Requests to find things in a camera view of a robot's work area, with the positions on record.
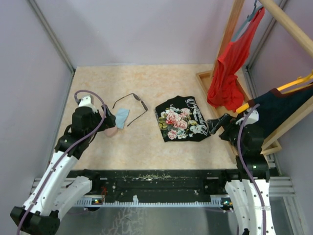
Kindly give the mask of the light blue cleaning cloth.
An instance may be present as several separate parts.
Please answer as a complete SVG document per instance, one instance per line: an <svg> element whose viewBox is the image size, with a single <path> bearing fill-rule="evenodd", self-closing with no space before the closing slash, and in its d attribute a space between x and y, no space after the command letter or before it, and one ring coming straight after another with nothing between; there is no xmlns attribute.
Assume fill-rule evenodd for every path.
<svg viewBox="0 0 313 235"><path fill-rule="evenodd" d="M116 117L116 120L115 120L115 124L116 124L116 127L118 129L123 129L124 126L125 126L125 121L127 120L128 116L129 116L129 112L130 110L129 109L126 109L126 108L120 108L115 117Z"/></svg>

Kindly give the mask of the pink glasses case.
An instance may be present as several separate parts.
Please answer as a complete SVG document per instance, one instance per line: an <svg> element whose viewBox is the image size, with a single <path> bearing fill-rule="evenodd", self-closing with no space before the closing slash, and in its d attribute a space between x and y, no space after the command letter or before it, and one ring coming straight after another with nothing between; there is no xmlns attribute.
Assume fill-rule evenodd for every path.
<svg viewBox="0 0 313 235"><path fill-rule="evenodd" d="M104 133L107 137L112 137L114 136L116 133L118 132L118 128L117 126L114 126L114 127L111 127L111 128L108 128L108 129L105 129L104 130Z"/></svg>

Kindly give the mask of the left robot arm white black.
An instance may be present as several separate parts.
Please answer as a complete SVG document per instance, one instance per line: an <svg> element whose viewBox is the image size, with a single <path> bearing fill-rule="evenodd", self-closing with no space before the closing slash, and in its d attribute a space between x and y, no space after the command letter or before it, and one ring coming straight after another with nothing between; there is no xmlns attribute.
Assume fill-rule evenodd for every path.
<svg viewBox="0 0 313 235"><path fill-rule="evenodd" d="M106 105L103 113L93 105L75 109L72 123L57 141L51 162L39 184L21 207L15 206L10 217L17 234L54 235L66 213L84 195L102 188L99 173L84 169L63 192L61 186L98 132L115 127L115 116Z"/></svg>

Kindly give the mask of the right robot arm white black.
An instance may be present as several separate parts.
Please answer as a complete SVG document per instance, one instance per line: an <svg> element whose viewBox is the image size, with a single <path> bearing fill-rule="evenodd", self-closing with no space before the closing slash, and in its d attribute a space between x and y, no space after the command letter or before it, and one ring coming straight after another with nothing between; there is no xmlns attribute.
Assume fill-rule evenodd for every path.
<svg viewBox="0 0 313 235"><path fill-rule="evenodd" d="M230 196L239 235L276 233L269 200L269 167L261 153L264 134L257 121L257 111L237 118L224 114L207 121L209 133L213 135L223 128L220 139L229 142L238 152L238 177L226 176L219 180L218 186L221 192Z"/></svg>

